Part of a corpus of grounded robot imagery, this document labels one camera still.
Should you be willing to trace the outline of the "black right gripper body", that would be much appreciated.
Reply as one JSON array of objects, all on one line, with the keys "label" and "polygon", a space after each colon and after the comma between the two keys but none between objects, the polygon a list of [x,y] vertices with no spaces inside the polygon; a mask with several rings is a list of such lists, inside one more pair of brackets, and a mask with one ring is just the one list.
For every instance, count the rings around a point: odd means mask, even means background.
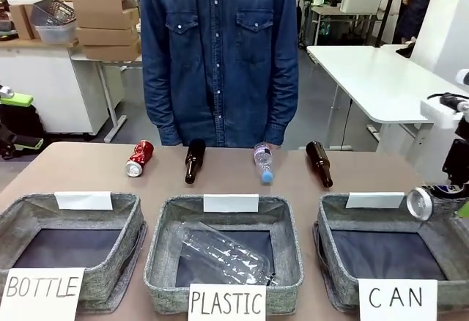
[{"label": "black right gripper body", "polygon": [[452,185],[463,186],[468,182],[468,122],[461,118],[455,130],[457,137],[448,151],[442,171]]}]

